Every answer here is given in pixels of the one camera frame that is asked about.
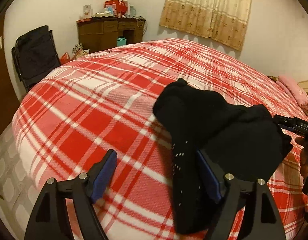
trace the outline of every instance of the pink pillow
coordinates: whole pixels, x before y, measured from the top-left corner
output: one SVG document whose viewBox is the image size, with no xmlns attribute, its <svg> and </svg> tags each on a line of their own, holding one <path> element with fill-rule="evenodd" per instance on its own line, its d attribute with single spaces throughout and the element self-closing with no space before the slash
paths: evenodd
<svg viewBox="0 0 308 240">
<path fill-rule="evenodd" d="M 282 89 L 285 91 L 285 93 L 288 94 L 288 96 L 289 96 L 290 98 L 293 97 L 293 95 L 291 94 L 290 90 L 289 90 L 280 80 L 277 80 L 277 81 L 276 81 L 276 84 L 278 84 L 279 87 L 282 88 Z"/>
<path fill-rule="evenodd" d="M 302 108 L 308 106 L 308 96 L 305 91 L 299 87 L 293 78 L 279 76 L 279 80 L 290 90 L 298 105 Z"/>
</svg>

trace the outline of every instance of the red plaid blanket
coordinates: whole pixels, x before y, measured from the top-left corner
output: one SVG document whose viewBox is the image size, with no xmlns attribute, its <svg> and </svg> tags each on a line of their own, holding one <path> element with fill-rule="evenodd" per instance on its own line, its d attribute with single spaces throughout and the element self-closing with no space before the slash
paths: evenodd
<svg viewBox="0 0 308 240">
<path fill-rule="evenodd" d="M 71 61 L 28 93 L 13 119 L 26 171 L 42 187 L 49 177 L 66 180 L 88 171 L 108 149 L 115 149 L 118 166 L 95 205 L 108 238 L 202 239 L 204 232 L 179 236 L 174 231 L 171 140 L 152 114 L 163 88 L 180 77 L 195 88 L 219 92 L 231 104 L 264 104 L 272 115 L 308 120 L 278 85 L 230 56 L 192 41 L 147 41 Z M 308 201 L 301 191 L 301 147 L 293 133 L 284 132 L 292 136 L 294 148 L 268 186 L 286 237 L 292 239 Z M 230 239 L 238 235 L 242 215 L 238 213 Z"/>
</svg>

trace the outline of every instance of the wooden desk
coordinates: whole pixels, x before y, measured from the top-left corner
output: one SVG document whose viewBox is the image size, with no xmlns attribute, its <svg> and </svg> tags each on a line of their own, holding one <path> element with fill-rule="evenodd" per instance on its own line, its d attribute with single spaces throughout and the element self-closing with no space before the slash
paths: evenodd
<svg viewBox="0 0 308 240">
<path fill-rule="evenodd" d="M 111 17 L 77 21 L 79 43 L 90 53 L 115 48 L 118 37 L 125 37 L 127 44 L 139 43 L 143 41 L 145 21 Z"/>
</svg>

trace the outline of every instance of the bag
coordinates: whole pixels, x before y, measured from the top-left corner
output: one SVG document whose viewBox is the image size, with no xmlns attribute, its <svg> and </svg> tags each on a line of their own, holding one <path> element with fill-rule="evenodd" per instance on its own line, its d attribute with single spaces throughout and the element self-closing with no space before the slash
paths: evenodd
<svg viewBox="0 0 308 240">
<path fill-rule="evenodd" d="M 59 60 L 62 65 L 71 61 L 69 54 L 67 52 L 64 55 L 62 55 L 62 57 Z"/>
</svg>

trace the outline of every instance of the folding chair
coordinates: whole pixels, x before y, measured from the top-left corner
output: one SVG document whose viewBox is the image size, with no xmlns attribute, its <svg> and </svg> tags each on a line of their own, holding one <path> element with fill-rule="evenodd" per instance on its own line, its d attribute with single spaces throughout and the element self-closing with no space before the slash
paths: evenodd
<svg viewBox="0 0 308 240">
<path fill-rule="evenodd" d="M 12 58 L 27 92 L 61 65 L 47 25 L 20 36 L 12 48 Z"/>
</svg>

